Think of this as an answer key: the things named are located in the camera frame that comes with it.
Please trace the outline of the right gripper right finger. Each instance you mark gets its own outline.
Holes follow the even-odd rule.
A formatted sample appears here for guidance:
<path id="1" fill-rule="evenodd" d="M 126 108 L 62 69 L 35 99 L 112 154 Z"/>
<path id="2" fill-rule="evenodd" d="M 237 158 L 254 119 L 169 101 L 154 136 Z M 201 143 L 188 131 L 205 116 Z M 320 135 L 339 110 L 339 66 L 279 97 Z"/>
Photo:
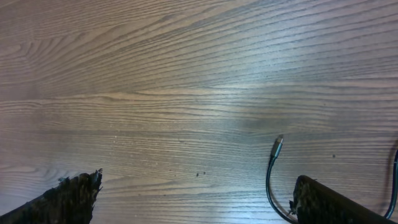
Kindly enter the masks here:
<path id="1" fill-rule="evenodd" d="M 293 197 L 299 224 L 396 224 L 306 175 L 298 176 Z"/>

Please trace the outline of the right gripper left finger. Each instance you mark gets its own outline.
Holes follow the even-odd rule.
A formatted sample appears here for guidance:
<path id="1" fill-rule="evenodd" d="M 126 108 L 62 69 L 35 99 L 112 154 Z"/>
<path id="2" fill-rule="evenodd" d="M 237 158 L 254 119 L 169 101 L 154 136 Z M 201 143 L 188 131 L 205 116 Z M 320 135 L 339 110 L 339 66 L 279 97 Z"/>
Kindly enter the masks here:
<path id="1" fill-rule="evenodd" d="M 102 189 L 103 170 L 60 178 L 58 186 L 1 215 L 1 224 L 89 224 Z"/>

